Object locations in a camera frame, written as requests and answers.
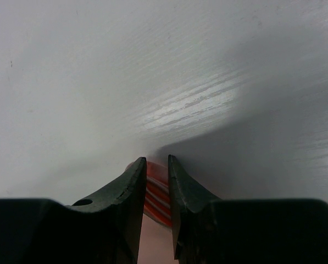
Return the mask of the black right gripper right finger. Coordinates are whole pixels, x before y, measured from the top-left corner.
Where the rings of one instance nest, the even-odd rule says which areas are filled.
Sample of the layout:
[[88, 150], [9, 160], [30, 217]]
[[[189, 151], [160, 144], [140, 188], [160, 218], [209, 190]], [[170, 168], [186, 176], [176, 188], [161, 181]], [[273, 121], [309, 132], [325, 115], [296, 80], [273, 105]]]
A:
[[328, 204], [222, 200], [168, 157], [174, 258], [180, 263], [328, 263]]

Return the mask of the pink satin napkin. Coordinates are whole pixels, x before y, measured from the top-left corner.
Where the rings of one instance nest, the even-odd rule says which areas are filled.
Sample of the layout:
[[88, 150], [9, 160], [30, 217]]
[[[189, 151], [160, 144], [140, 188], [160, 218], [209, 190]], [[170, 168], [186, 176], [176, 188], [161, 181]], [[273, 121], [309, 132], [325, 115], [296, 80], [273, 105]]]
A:
[[178, 263], [223, 263], [216, 206], [221, 200], [170, 155], [163, 167], [147, 162], [144, 214], [171, 231]]

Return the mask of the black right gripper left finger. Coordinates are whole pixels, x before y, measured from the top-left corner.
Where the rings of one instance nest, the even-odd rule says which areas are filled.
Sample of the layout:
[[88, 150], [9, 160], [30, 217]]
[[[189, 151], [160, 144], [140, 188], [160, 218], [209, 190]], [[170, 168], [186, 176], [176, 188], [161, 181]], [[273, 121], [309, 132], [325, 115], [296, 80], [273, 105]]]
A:
[[136, 263], [146, 159], [71, 206], [0, 199], [0, 263]]

